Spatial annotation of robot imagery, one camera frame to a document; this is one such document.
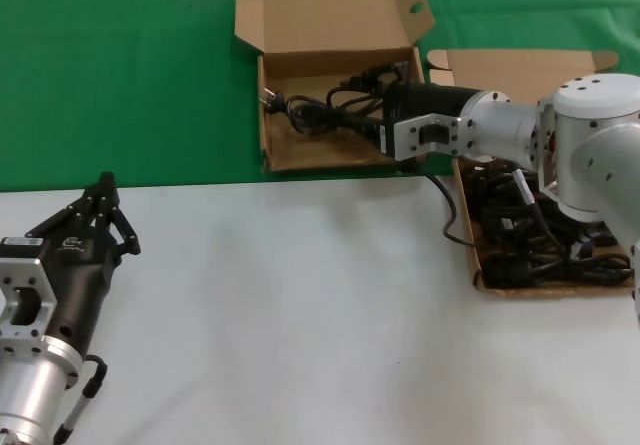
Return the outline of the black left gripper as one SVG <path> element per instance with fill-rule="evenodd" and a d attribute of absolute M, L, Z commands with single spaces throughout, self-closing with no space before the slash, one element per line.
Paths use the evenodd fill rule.
<path fill-rule="evenodd" d="M 114 226 L 122 238 L 117 244 Z M 102 172 L 82 195 L 31 230 L 27 238 L 43 238 L 44 270 L 57 304 L 46 334 L 86 356 L 110 291 L 119 256 L 139 255 L 137 233 L 120 209 L 112 172 Z"/>

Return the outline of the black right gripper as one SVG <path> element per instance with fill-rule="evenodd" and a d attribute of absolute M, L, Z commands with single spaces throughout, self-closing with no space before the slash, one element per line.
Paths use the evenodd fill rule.
<path fill-rule="evenodd" d="M 350 90 L 383 90 L 383 119 L 387 123 L 438 114 L 459 117 L 479 90 L 431 83 L 404 83 L 409 63 L 394 62 L 365 70 L 342 82 Z M 366 139 L 379 139 L 383 121 L 375 118 L 347 118 L 344 126 Z"/>

